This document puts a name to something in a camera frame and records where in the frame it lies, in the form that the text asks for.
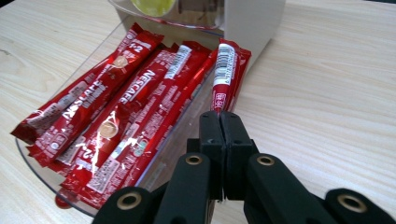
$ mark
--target clear plastic bowl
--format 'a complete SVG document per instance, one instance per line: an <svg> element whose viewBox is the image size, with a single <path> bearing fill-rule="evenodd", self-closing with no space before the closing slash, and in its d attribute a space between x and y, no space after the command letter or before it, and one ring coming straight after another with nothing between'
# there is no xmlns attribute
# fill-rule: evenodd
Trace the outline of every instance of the clear plastic bowl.
<svg viewBox="0 0 396 224"><path fill-rule="evenodd" d="M183 40L195 40L210 49L214 49L219 44L218 35L201 32L199 30L188 30L176 26L159 24L129 16L119 26L117 26L111 35L92 53L84 64L82 64L81 67L62 85L59 91L111 53L135 21L144 29L150 30L153 33L165 35L163 43L167 46L171 46L175 42L180 44ZM137 186L152 191L170 179L178 157L186 151L187 139L198 137L198 118L203 112L209 109L212 80L213 74L207 78L194 100L182 114L177 125L161 146L161 150L157 153L148 169L139 179ZM45 185L77 210L88 216L95 216L97 213L95 208L80 201L75 202L74 200L68 200L58 192L61 189L59 185L64 181L64 177L54 173L49 168L41 167L35 159L29 157L29 151L26 149L27 145L24 142L17 139L16 144L26 163Z"/></svg>

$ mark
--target nescafe stick packet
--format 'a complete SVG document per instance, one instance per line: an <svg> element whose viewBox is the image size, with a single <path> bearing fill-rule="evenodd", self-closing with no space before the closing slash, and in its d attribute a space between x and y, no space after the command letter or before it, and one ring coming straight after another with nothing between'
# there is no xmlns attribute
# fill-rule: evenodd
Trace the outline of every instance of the nescafe stick packet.
<svg viewBox="0 0 396 224"><path fill-rule="evenodd" d="M196 92L201 87L202 83L205 79L212 73L216 58L217 58L218 50L215 49L209 55L209 57L205 60L204 64L195 74L195 76L189 81L186 87L180 94L179 98L173 98L173 107L169 111L169 114L163 118L161 123L157 123L154 127L153 125L148 124L145 128L144 132L147 132L148 129L155 129L155 132L152 136L142 136L140 138L141 143L147 143L147 146L143 152L143 154L136 158L137 162L135 166L129 171L126 176L122 187L134 186L137 180L141 177L141 175L148 168L154 156L157 154L158 150L162 146L163 141L171 132L172 128L177 123L181 114L184 112L186 107L190 104L190 102L195 97ZM161 114L161 109L156 111L156 114Z"/></svg>
<svg viewBox="0 0 396 224"><path fill-rule="evenodd" d="M62 115L64 110L70 106L98 76L102 75L108 69L107 65L112 64L118 54L120 54L131 43L136 35L142 31L142 28L135 23L113 53L108 55L96 66L53 96L26 119L21 121L11 134L28 145L32 145L35 140Z"/></svg>
<svg viewBox="0 0 396 224"><path fill-rule="evenodd" d="M163 40L163 35L142 31L62 115L37 138L30 155L41 166L48 166L84 131L120 86Z"/></svg>
<svg viewBox="0 0 396 224"><path fill-rule="evenodd" d="M157 88L176 56L177 45L172 48L159 49L148 59L147 65L136 74L136 78L120 91L111 104L106 106L89 129L82 135L83 141L78 142L77 150L71 147L57 161L57 172L71 166L74 168L61 184L74 193L84 187L96 171L102 166L110 153L120 142L125 130L134 122L143 109L151 93Z"/></svg>

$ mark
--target transparent container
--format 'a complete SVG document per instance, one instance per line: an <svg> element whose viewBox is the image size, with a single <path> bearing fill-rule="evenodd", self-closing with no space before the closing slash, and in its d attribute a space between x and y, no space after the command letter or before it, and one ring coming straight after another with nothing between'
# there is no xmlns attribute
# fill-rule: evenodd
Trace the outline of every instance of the transparent container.
<svg viewBox="0 0 396 224"><path fill-rule="evenodd" d="M210 49L215 49L219 44L219 36L213 33L159 24L157 22L129 16L117 26L110 36L92 53L81 67L62 85L62 87L60 87L59 91L99 63L108 54L113 52L126 35L127 30L135 21L146 30L156 34L165 35L163 43L167 46L171 46L173 43L181 44L183 40L195 40ZM163 145L160 146L160 151L153 158L145 173L140 177L136 184L137 186L153 191L170 179L178 157L186 151L187 139L198 137L198 118L203 112L206 112L209 109L213 83L212 80L213 74L206 79L194 100L181 115L177 125L175 125ZM95 216L97 213L95 208L90 207L83 202L76 201L73 198L65 198L64 193L59 193L59 190L61 189L59 185L64 181L64 177L54 173L49 168L41 167L35 159L29 157L29 151L26 149L27 145L24 142L16 139L16 144L23 159L45 185L77 210L88 216Z"/></svg>
<svg viewBox="0 0 396 224"><path fill-rule="evenodd" d="M115 8L152 21L195 29L223 23L224 0L109 0Z"/></svg>

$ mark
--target wooden table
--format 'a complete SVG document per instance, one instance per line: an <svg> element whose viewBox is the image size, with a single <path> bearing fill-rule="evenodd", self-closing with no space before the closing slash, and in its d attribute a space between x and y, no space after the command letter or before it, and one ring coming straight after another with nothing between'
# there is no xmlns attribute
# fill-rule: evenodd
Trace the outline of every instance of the wooden table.
<svg viewBox="0 0 396 224"><path fill-rule="evenodd" d="M353 189L396 217L396 5L289 0L235 113L261 152L309 191ZM9 132L120 23L107 1L16 0L0 8L0 223L90 223L61 210ZM242 204L213 223L246 223Z"/></svg>

